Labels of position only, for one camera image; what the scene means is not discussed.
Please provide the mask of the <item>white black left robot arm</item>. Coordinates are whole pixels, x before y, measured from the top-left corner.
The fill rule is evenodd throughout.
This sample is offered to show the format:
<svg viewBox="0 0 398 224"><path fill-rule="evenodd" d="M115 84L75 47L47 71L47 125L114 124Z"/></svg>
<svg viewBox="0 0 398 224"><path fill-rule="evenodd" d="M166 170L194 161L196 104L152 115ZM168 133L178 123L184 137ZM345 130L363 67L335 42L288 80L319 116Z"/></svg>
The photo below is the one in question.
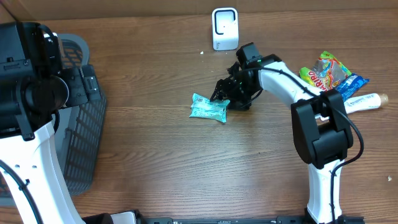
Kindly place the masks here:
<svg viewBox="0 0 398 224"><path fill-rule="evenodd" d="M101 99L87 43L37 22L1 25L1 174L24 223L136 223L81 217L56 155L59 112Z"/></svg>

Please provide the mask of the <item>green snack packet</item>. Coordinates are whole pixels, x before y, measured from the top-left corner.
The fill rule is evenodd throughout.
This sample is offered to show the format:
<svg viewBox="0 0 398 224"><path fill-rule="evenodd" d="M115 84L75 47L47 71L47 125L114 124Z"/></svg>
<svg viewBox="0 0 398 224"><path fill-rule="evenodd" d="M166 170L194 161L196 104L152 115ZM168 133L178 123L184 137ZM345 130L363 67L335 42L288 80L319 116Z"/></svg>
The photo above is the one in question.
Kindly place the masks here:
<svg viewBox="0 0 398 224"><path fill-rule="evenodd" d="M320 54L313 68L303 67L299 70L302 80L322 91L331 90L351 75L352 73L327 51Z"/></svg>

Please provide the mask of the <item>teal packet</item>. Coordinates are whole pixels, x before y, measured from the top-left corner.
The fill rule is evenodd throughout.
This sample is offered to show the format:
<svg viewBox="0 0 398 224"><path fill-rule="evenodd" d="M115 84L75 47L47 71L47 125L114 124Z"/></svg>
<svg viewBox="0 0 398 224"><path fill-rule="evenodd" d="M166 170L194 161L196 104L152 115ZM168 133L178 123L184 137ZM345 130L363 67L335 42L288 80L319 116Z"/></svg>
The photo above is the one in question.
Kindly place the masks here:
<svg viewBox="0 0 398 224"><path fill-rule="evenodd" d="M194 93L192 96L190 118L214 119L219 122L226 122L227 107L229 100L210 101L208 98Z"/></svg>

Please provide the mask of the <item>white tube gold cap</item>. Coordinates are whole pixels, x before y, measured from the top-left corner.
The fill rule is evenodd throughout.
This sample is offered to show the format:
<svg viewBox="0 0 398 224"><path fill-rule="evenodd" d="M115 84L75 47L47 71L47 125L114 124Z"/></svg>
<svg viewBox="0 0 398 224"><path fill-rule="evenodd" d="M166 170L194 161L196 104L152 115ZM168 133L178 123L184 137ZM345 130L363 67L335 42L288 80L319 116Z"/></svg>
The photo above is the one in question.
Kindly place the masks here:
<svg viewBox="0 0 398 224"><path fill-rule="evenodd" d="M348 98L344 102L345 111L351 114L357 111L373 110L388 105L389 99L386 94L371 93L367 95Z"/></svg>

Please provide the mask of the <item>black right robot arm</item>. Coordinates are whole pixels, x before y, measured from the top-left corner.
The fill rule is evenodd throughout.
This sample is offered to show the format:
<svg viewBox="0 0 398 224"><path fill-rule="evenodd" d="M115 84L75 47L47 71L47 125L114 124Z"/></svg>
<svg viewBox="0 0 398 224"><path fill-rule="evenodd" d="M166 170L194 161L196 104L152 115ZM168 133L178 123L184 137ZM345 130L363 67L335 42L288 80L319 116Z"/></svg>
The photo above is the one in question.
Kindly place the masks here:
<svg viewBox="0 0 398 224"><path fill-rule="evenodd" d="M228 109L244 111L266 91L288 106L295 150L308 164L308 222L346 223L340 207L340 173L353 134L341 95L311 86L275 54L262 56L254 43L240 47L236 56L211 100L229 100Z"/></svg>

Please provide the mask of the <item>blue snack packet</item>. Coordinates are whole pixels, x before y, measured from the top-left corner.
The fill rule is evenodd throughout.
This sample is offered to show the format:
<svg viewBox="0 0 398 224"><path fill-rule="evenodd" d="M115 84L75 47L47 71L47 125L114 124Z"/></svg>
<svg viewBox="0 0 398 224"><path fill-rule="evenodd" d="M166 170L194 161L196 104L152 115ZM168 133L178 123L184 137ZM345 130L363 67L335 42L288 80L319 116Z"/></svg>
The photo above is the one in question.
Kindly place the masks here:
<svg viewBox="0 0 398 224"><path fill-rule="evenodd" d="M369 81L370 79L363 78L362 76L353 73L337 85L335 89L341 94L343 101L346 101Z"/></svg>

